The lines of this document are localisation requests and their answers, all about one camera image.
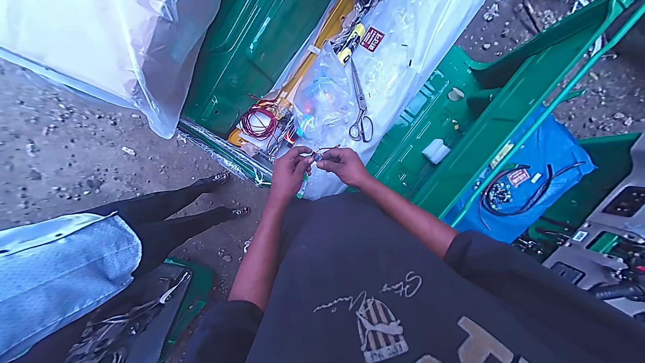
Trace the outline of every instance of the blue cloth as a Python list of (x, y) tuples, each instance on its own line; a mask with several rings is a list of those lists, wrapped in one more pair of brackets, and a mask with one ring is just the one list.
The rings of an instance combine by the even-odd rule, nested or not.
[(116, 215), (0, 231), (0, 362), (122, 291), (140, 261), (137, 235)]
[[(526, 130), (533, 125), (537, 116), (543, 110), (544, 107), (541, 107), (534, 112), (529, 120), (511, 137), (510, 143), (517, 142)], [(554, 178), (546, 194), (539, 200), (539, 203), (526, 213), (516, 216), (495, 216), (484, 209), (484, 207), (480, 207), (481, 199), (478, 198), (470, 207), (470, 210), (466, 213), (462, 221), (457, 224), (457, 230), (460, 232), (479, 231), (496, 240), (510, 244), (533, 224), (549, 206), (555, 203), (564, 192), (577, 184), (585, 174), (596, 169), (587, 152), (578, 144), (569, 130), (562, 126), (553, 115), (549, 115), (511, 158), (510, 164), (529, 165), (530, 168), (527, 171), (530, 177), (517, 187), (513, 186), (508, 178), (501, 180), (505, 185), (510, 186), (513, 201), (500, 205), (499, 211), (512, 213), (522, 207), (546, 181), (548, 175), (547, 164), (551, 164), (553, 173), (555, 174), (580, 161), (584, 161), (584, 164)], [(483, 182), (485, 177), (491, 172), (497, 174), (500, 170), (495, 169), (493, 171), (489, 166), (478, 180)], [(446, 222), (450, 223), (455, 220), (458, 213), (466, 205), (468, 198), (475, 192), (474, 187), (473, 185), (450, 210), (444, 219)]]

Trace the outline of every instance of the red sticker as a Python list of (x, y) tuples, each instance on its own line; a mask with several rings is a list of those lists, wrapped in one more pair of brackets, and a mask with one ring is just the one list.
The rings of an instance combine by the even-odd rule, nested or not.
[(381, 41), (383, 41), (384, 37), (385, 37), (385, 34), (381, 33), (380, 31), (370, 26), (370, 29), (367, 31), (367, 33), (365, 33), (365, 36), (361, 41), (361, 45), (365, 49), (374, 53), (374, 51), (379, 46), (379, 44), (381, 44)]
[(526, 169), (516, 170), (508, 175), (508, 180), (513, 184), (514, 187), (518, 187), (521, 183), (529, 180), (531, 176), (528, 174)]

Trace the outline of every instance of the blue plastic sheet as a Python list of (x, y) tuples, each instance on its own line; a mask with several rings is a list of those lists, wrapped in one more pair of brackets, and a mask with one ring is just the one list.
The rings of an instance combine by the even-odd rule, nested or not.
[[(524, 123), (518, 132), (511, 137), (510, 143), (515, 143), (524, 134), (537, 117), (544, 110), (544, 107), (536, 110), (531, 118)], [(496, 216), (489, 213), (482, 205), (481, 198), (475, 201), (466, 213), (466, 216), (457, 225), (459, 231), (480, 231), (502, 242), (512, 243), (514, 239), (535, 222), (545, 210), (560, 198), (564, 192), (577, 184), (585, 174), (590, 173), (596, 166), (591, 161), (587, 152), (578, 144), (566, 127), (562, 126), (553, 115), (550, 115), (542, 125), (531, 135), (526, 143), (513, 155), (511, 162), (507, 163), (505, 169), (510, 169), (513, 164), (529, 165), (527, 169), (529, 178), (518, 186), (514, 186), (509, 178), (503, 178), (500, 182), (510, 186), (512, 202), (498, 205), (499, 212), (512, 213), (519, 210), (533, 194), (543, 185), (548, 178), (547, 164), (551, 164), (553, 173), (557, 173), (571, 165), (584, 161), (582, 165), (566, 171), (555, 177), (548, 187), (544, 196), (538, 203), (525, 213), (515, 216)], [(491, 173), (489, 166), (478, 179), (482, 182)], [(455, 207), (446, 215), (447, 222), (453, 221), (459, 211), (466, 204), (468, 198), (475, 192), (473, 185), (457, 202)]]

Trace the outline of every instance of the black t-shirt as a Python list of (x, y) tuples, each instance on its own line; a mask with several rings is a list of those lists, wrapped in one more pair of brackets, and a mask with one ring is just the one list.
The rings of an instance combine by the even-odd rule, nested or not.
[(443, 260), (361, 194), (289, 208), (264, 314), (217, 304), (188, 356), (214, 362), (629, 362), (642, 323), (476, 232)]

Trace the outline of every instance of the coiled red wire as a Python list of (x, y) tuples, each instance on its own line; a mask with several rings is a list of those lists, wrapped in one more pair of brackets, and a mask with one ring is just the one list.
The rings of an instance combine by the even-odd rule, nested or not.
[[(278, 119), (275, 116), (278, 109), (277, 100), (257, 98), (251, 94), (249, 94), (249, 96), (256, 99), (258, 102), (253, 106), (249, 107), (248, 111), (246, 111), (242, 115), (240, 119), (242, 131), (246, 135), (249, 135), (255, 139), (258, 139), (259, 141), (264, 141), (268, 138), (273, 138), (277, 143), (278, 139), (275, 137), (275, 130), (277, 129), (277, 126), (278, 126)], [(268, 125), (265, 126), (264, 123), (260, 121), (260, 119), (257, 117), (258, 112), (269, 117)], [(251, 124), (251, 118), (253, 117), (255, 117), (258, 120), (259, 125), (254, 126)], [(271, 157), (277, 156), (277, 154), (279, 153), (279, 148), (275, 151), (274, 155), (271, 155), (269, 153), (270, 145), (271, 145), (271, 142), (266, 144), (266, 153), (269, 154), (269, 156)]]

